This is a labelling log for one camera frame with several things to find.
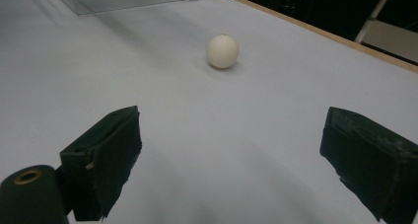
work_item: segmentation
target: white ball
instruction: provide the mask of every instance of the white ball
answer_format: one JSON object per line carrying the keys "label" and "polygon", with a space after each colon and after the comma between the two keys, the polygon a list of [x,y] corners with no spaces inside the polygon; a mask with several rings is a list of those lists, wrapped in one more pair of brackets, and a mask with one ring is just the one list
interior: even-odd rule
{"label": "white ball", "polygon": [[209,63],[213,66],[228,68],[236,63],[240,48],[234,38],[228,35],[217,35],[209,41],[206,54]]}

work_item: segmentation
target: wooden table edge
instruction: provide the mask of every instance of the wooden table edge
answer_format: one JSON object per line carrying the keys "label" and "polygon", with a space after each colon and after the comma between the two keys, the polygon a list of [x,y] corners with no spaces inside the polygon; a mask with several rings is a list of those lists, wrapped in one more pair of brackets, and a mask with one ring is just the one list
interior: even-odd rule
{"label": "wooden table edge", "polygon": [[405,62],[405,61],[403,61],[401,59],[398,59],[398,58],[392,57],[390,55],[381,53],[381,52],[379,52],[377,50],[374,50],[374,49],[365,47],[365,46],[363,46],[363,45],[361,45],[359,43],[356,43],[354,41],[348,40],[346,38],[343,38],[343,37],[340,37],[340,36],[331,34],[331,33],[327,32],[327,31],[321,30],[319,28],[316,28],[316,27],[314,27],[312,25],[309,25],[307,23],[301,22],[299,20],[293,19],[293,18],[291,18],[289,16],[286,16],[284,14],[280,14],[280,13],[274,11],[274,10],[271,10],[271,9],[268,9],[268,8],[263,7],[261,5],[255,4],[255,3],[250,2],[248,0],[235,0],[235,1],[238,1],[240,3],[246,4],[246,5],[250,6],[250,7],[253,7],[255,9],[258,9],[258,10],[260,10],[262,12],[265,12],[267,14],[273,15],[275,17],[284,19],[284,20],[286,20],[288,22],[291,22],[292,24],[295,24],[297,26],[300,26],[300,27],[302,27],[304,29],[307,29],[307,30],[309,30],[311,32],[314,32],[316,34],[319,34],[321,36],[330,38],[330,39],[332,39],[332,40],[334,40],[334,41],[336,41],[338,43],[342,43],[342,44],[347,45],[347,46],[349,46],[351,48],[354,48],[356,50],[359,50],[361,52],[367,53],[367,54],[369,54],[369,55],[371,55],[371,56],[373,56],[375,58],[378,58],[380,60],[386,61],[388,63],[391,63],[393,65],[396,65],[398,67],[401,67],[403,69],[409,70],[411,72],[418,73],[418,66],[415,66],[415,65],[413,65],[411,63],[408,63],[408,62]]}

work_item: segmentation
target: white tabletop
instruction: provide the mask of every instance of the white tabletop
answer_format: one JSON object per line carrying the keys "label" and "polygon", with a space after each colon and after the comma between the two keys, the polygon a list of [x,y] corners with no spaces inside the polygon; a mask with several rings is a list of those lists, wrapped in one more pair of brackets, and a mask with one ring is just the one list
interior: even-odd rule
{"label": "white tabletop", "polygon": [[[241,47],[227,70],[205,58],[217,34]],[[0,0],[0,180],[57,168],[133,105],[144,147],[104,223],[377,223],[319,155],[328,108],[418,142],[418,74],[242,3],[78,17],[60,0]]]}

